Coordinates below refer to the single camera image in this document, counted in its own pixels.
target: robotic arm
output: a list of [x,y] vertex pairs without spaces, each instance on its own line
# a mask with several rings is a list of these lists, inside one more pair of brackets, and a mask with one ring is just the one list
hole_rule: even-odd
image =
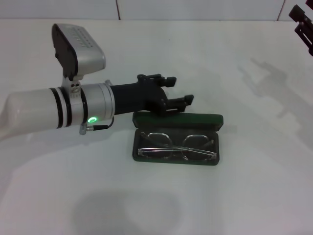
[[175,77],[138,75],[133,84],[81,85],[84,75],[102,70],[106,58],[94,39],[80,26],[52,27],[55,57],[63,68],[62,85],[57,88],[12,93],[0,115],[0,140],[47,129],[80,125],[80,134],[103,130],[111,125],[93,125],[113,116],[147,110],[158,115],[184,112],[194,96],[167,99],[161,87],[173,87]]

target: open glasses case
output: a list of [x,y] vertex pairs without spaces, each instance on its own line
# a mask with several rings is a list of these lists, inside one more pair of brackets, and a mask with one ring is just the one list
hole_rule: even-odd
[[176,113],[165,117],[135,112],[133,159],[139,162],[217,165],[220,160],[216,133],[223,116]]

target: green led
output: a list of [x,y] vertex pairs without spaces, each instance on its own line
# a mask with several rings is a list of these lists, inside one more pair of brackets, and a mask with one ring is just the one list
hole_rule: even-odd
[[95,121],[97,121],[96,117],[91,117],[91,118],[88,119],[89,123],[92,123],[92,122],[95,122]]

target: eyeglasses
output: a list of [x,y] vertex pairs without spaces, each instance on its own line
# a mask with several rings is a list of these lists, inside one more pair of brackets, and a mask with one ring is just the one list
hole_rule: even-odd
[[212,160],[217,154],[208,151],[214,146],[214,140],[206,135],[188,135],[183,139],[181,146],[173,145],[171,138],[165,133],[152,132],[148,135],[141,132],[141,136],[150,144],[158,147],[139,148],[138,155],[148,158],[169,159],[173,155],[181,156],[185,160]]

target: white tabletop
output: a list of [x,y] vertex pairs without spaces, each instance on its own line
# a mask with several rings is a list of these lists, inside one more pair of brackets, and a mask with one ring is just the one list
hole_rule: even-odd
[[107,68],[83,82],[176,76],[187,112],[224,116],[217,166],[135,162],[132,114],[0,143],[3,235],[313,233],[313,58],[286,22],[0,20],[0,106],[58,87],[53,23],[84,26]]

